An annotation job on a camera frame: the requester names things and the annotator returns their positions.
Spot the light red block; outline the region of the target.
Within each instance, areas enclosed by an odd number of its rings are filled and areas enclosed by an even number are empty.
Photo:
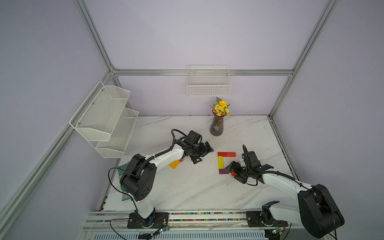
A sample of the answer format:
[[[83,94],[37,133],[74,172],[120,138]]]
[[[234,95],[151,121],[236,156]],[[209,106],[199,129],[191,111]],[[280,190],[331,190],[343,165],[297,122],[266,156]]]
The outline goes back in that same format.
[[[227,152],[227,157],[235,158],[236,157],[236,153],[234,153],[234,152]]]

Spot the lime yellow long block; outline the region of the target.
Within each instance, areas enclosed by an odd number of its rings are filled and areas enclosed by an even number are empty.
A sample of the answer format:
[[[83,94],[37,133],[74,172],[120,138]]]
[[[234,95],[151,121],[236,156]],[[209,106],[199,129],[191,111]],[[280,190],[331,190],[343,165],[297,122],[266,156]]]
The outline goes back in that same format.
[[[220,170],[223,170],[224,167],[224,158],[222,156],[218,156],[218,167]]]

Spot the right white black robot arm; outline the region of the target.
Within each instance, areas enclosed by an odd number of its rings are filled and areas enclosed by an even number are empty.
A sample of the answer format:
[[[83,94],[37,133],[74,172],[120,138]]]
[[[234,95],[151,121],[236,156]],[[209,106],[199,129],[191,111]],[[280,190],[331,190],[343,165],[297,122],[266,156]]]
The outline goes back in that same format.
[[[325,186],[306,184],[288,174],[274,171],[273,166],[261,164],[255,152],[247,148],[243,150],[241,161],[232,161],[225,171],[233,174],[242,184],[246,185],[248,179],[254,179],[255,186],[265,184],[273,187],[295,202],[294,205],[286,205],[274,200],[264,204],[258,216],[254,211],[247,212],[249,226],[272,227],[277,223],[288,223],[304,227],[317,239],[326,235],[337,237],[336,230],[345,224],[345,219]]]

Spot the dark purple block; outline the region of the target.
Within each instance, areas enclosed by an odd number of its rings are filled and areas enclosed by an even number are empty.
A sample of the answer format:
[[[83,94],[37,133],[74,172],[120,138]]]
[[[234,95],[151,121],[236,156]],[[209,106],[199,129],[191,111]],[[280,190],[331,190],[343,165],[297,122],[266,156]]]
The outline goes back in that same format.
[[[228,175],[230,174],[231,172],[229,172],[228,170],[226,169],[219,169],[219,174],[220,175]]]

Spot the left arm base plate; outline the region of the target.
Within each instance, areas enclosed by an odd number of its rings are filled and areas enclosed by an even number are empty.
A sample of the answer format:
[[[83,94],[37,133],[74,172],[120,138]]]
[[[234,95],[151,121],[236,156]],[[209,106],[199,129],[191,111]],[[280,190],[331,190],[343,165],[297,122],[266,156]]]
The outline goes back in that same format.
[[[142,218],[137,212],[129,215],[128,229],[159,229],[168,224],[169,213],[154,212],[148,218]]]

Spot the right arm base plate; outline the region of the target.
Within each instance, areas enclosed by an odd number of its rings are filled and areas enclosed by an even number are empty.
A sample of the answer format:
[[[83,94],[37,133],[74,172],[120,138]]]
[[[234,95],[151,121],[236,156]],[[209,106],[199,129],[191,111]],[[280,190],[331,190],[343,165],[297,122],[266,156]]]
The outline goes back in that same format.
[[[284,221],[277,221],[263,211],[247,211],[246,219],[250,228],[261,227],[288,227],[290,224]]]

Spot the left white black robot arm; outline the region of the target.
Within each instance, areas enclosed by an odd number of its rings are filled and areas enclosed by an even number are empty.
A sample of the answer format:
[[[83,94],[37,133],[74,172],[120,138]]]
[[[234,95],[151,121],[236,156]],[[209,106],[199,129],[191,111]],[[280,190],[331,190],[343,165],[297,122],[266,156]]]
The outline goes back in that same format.
[[[157,171],[186,157],[193,164],[200,163],[203,157],[214,151],[195,131],[186,135],[180,130],[172,129],[171,135],[172,143],[167,149],[146,157],[134,155],[120,179],[120,185],[133,200],[137,214],[145,220],[151,218],[155,212],[149,194]]]

